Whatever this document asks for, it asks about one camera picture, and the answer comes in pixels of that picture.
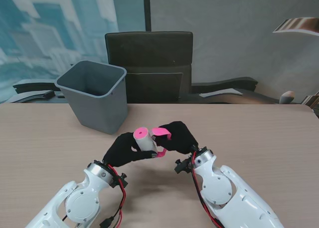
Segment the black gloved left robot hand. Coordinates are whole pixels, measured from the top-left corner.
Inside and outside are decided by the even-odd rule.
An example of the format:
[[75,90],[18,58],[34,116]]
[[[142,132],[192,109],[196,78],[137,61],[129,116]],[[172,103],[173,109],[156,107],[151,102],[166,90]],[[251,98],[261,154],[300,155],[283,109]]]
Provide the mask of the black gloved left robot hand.
[[130,162],[155,158],[154,151],[142,151],[136,143],[133,133],[127,132],[116,138],[103,157],[103,163],[112,167],[121,167]]

